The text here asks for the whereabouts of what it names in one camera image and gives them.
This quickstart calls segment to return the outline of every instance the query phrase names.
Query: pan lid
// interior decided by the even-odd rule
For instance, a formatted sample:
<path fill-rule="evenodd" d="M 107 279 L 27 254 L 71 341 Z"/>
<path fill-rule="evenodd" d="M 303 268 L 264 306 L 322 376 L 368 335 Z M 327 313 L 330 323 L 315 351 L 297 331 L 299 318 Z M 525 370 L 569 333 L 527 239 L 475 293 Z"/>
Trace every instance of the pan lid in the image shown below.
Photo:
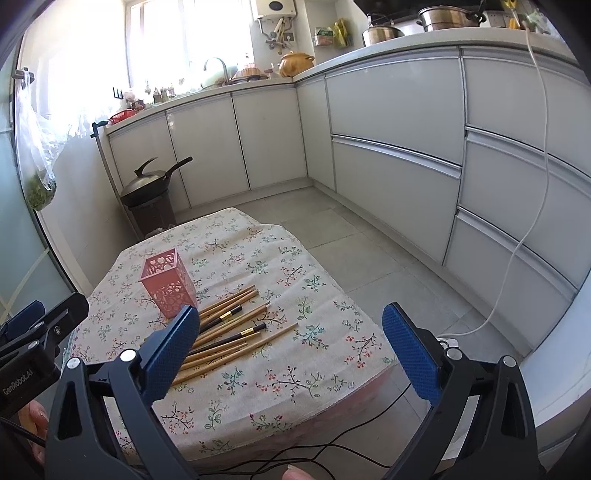
<path fill-rule="evenodd" d="M 137 178 L 130 181 L 124 188 L 121 190 L 121 196 L 124 197 L 136 190 L 139 190 L 141 187 L 146 186 L 153 181 L 159 180 L 166 176 L 166 172 L 164 170 L 156 170 L 156 171 L 149 171 L 144 173 L 144 168 L 152 161 L 156 160 L 158 157 L 152 157 L 148 161 L 144 162 L 137 170 L 135 170 L 135 174 Z"/>

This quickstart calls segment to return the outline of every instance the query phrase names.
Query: floral tablecloth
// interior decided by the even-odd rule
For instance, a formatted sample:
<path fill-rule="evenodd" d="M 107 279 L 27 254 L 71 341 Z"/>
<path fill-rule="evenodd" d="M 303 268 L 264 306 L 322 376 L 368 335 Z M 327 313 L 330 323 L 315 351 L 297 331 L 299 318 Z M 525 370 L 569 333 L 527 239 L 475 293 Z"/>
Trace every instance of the floral tablecloth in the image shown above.
<path fill-rule="evenodd" d="M 186 459 L 288 435 L 354 398 L 355 391 L 398 362 L 382 330 L 292 234 L 236 209 L 178 226 L 122 252 L 89 297 L 89 316 L 74 332 L 66 358 L 111 360 L 165 327 L 138 279 L 144 258 L 172 247 L 180 251 L 201 306 L 255 284 L 260 295 L 244 309 L 271 302 L 253 320 L 267 323 L 264 335 L 298 322 L 296 330 L 251 356 L 182 383 L 154 404 Z M 133 458 L 133 444 L 112 399 L 108 409 L 124 452 Z"/>

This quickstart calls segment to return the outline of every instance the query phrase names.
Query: green vegetables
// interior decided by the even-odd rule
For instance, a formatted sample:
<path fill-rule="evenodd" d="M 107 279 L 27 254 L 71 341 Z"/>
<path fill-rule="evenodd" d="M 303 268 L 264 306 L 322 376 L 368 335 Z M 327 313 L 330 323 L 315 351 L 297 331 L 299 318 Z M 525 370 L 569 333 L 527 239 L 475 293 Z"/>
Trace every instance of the green vegetables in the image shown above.
<path fill-rule="evenodd" d="M 49 189 L 43 185 L 38 175 L 31 176 L 25 184 L 25 198 L 29 206 L 36 211 L 41 211 L 51 203 L 56 195 L 57 183 L 53 178 L 49 179 Z"/>

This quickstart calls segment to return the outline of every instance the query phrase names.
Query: frying pan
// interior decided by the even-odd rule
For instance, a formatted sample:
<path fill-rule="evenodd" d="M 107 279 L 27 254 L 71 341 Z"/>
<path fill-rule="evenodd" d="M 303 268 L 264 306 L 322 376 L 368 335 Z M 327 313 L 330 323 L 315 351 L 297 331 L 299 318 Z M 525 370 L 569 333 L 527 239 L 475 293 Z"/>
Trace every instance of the frying pan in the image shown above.
<path fill-rule="evenodd" d="M 158 157 L 150 158 L 148 161 L 143 163 L 135 174 L 137 178 L 133 179 L 125 188 L 121 191 L 121 201 L 127 207 L 137 207 L 142 203 L 148 202 L 159 195 L 162 195 L 168 190 L 170 184 L 170 177 L 173 172 L 183 165 L 186 165 L 190 161 L 193 161 L 193 157 L 187 157 L 181 160 L 177 164 L 173 165 L 167 171 L 156 170 L 144 173 L 144 168 L 150 163 L 156 160 Z"/>

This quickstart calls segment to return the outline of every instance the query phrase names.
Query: stainless steel pot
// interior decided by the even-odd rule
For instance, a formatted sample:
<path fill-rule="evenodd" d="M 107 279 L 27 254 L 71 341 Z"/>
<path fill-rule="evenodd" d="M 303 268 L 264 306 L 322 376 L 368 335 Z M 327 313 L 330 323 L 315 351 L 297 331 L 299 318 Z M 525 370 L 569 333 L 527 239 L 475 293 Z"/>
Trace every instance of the stainless steel pot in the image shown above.
<path fill-rule="evenodd" d="M 365 47 L 403 36 L 404 33 L 390 25 L 372 25 L 361 35 Z"/>
<path fill-rule="evenodd" d="M 423 8 L 418 13 L 417 23 L 423 27 L 425 32 L 443 30 L 445 28 L 480 27 L 486 21 L 481 12 L 470 12 L 458 7 Z"/>

